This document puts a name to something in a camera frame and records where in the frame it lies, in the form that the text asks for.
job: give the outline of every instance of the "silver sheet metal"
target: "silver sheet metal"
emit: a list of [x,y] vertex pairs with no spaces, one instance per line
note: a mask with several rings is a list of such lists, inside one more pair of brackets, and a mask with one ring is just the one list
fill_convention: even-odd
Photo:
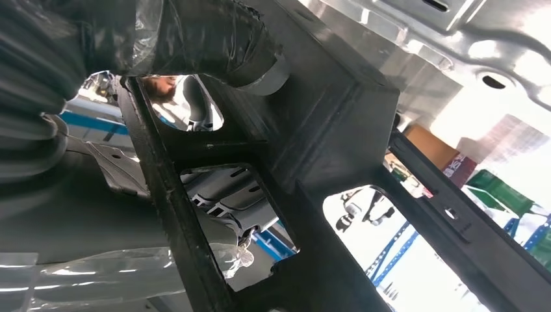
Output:
[[461,85],[514,90],[551,109],[550,1],[322,1]]

